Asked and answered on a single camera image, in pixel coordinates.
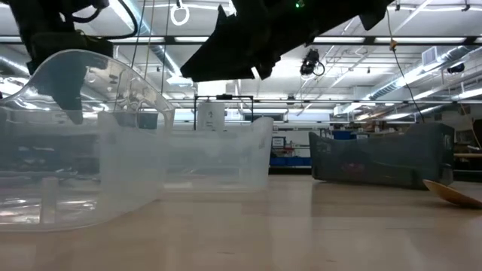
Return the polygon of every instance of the blue bin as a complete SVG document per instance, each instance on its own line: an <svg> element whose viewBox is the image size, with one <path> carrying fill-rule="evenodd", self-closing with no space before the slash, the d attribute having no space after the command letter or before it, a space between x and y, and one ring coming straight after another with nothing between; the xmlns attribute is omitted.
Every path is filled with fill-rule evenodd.
<svg viewBox="0 0 482 271"><path fill-rule="evenodd" d="M301 157L286 157L287 166L302 166L303 158Z"/></svg>
<svg viewBox="0 0 482 271"><path fill-rule="evenodd" d="M336 140L350 140L356 139L356 135L352 135L351 131L333 131L333 139Z"/></svg>
<svg viewBox="0 0 482 271"><path fill-rule="evenodd" d="M311 158L310 157L303 157L303 166L311 166Z"/></svg>
<svg viewBox="0 0 482 271"><path fill-rule="evenodd" d="M286 160L284 157L270 158L270 166L286 166Z"/></svg>

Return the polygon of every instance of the wooden table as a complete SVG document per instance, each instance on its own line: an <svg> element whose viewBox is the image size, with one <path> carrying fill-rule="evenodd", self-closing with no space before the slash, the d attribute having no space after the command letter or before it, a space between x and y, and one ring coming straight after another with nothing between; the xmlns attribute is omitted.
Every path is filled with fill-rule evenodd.
<svg viewBox="0 0 482 271"><path fill-rule="evenodd" d="M308 176L273 177L267 193L170 194L80 230L0 233L2 271L455 271L480 269L481 254L480 211Z"/></svg>

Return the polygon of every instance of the transparent plastic bin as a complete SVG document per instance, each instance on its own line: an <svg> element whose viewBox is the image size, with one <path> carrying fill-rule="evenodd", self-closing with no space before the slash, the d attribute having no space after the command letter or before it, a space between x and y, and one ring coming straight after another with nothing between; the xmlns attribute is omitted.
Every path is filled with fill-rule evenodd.
<svg viewBox="0 0 482 271"><path fill-rule="evenodd" d="M52 56L0 100L0 231L85 227L156 200L174 110L121 62Z"/></svg>
<svg viewBox="0 0 482 271"><path fill-rule="evenodd" d="M267 187L273 119L225 131L176 131L169 137L166 192L258 191Z"/></svg>

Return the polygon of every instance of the fluorescent light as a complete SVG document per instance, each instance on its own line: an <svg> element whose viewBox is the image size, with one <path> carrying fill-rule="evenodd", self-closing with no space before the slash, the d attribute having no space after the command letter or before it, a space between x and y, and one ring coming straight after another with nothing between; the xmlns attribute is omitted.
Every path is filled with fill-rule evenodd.
<svg viewBox="0 0 482 271"><path fill-rule="evenodd" d="M350 113L351 111L359 108L360 106L363 106L363 105L366 105L366 106L375 106L377 104L375 104L374 102L352 102L351 105L349 105L347 108L345 108L342 112L342 114L346 114L346 113Z"/></svg>
<svg viewBox="0 0 482 271"><path fill-rule="evenodd" d="M386 116L385 119L386 120L397 120L399 118L403 118L403 117L406 117L406 116L409 116L410 113L400 113L400 114L391 114L389 116Z"/></svg>
<svg viewBox="0 0 482 271"><path fill-rule="evenodd" d="M464 93L460 93L458 95L452 96L453 100L458 100L458 99L467 99L473 96L479 96L482 95L482 88L476 89L476 90L469 90L465 91Z"/></svg>
<svg viewBox="0 0 482 271"><path fill-rule="evenodd" d="M209 37L174 37L176 42L206 42Z"/></svg>
<svg viewBox="0 0 482 271"><path fill-rule="evenodd" d="M397 41L398 43L408 43L408 44L422 44L422 43L428 43L428 42L440 42L440 43L459 43L459 42L463 42L466 38L465 37L448 37L448 38L445 38L445 37L428 37L428 38L424 38L424 37L420 37L420 38L415 38L415 37L411 37L411 38L403 38L403 37L400 37L400 38L393 38L395 41ZM386 37L386 38L375 38L375 43L388 43L391 41L391 38L390 37Z"/></svg>
<svg viewBox="0 0 482 271"><path fill-rule="evenodd" d="M365 41L364 37L317 37L314 42L319 43L359 43Z"/></svg>
<svg viewBox="0 0 482 271"><path fill-rule="evenodd" d="M423 92L423 93L421 93L421 94L419 94L419 95L415 95L415 96L413 97L413 99L415 99L415 100L422 99L422 98L425 98L425 97L427 97L427 96L432 95L433 93L435 93L434 90L428 90L428 91L425 91L425 92Z"/></svg>
<svg viewBox="0 0 482 271"><path fill-rule="evenodd" d="M437 106L434 106L434 107L431 107L431 108L425 108L425 109L421 110L420 112L421 112L422 114L424 114L424 113L430 112L430 111L432 111L432 110L434 110L434 109L436 109L436 108L437 108Z"/></svg>
<svg viewBox="0 0 482 271"><path fill-rule="evenodd" d="M363 114L360 117L357 117L356 120L365 120L371 117L369 114Z"/></svg>
<svg viewBox="0 0 482 271"><path fill-rule="evenodd" d="M258 70L256 69L256 67L252 67L252 68L251 68L251 72L252 72L253 75L255 76L255 79L256 79L256 80L261 79L260 76L259 76Z"/></svg>
<svg viewBox="0 0 482 271"><path fill-rule="evenodd" d="M0 42L22 42L19 36L0 36Z"/></svg>
<svg viewBox="0 0 482 271"><path fill-rule="evenodd" d="M150 42L164 42L164 37L151 37ZM120 40L116 40L117 43L125 43L125 44L135 44L137 42L149 42L149 37L132 37L132 38L123 38Z"/></svg>

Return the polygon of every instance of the white sign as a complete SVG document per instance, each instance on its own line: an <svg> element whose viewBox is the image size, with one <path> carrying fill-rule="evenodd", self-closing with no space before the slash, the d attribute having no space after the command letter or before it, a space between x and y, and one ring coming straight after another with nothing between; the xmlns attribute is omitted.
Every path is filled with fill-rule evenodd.
<svg viewBox="0 0 482 271"><path fill-rule="evenodd" d="M284 148L285 138L273 138L273 148Z"/></svg>
<svg viewBox="0 0 482 271"><path fill-rule="evenodd" d="M202 102L197 112L197 129L204 131L224 130L224 103Z"/></svg>

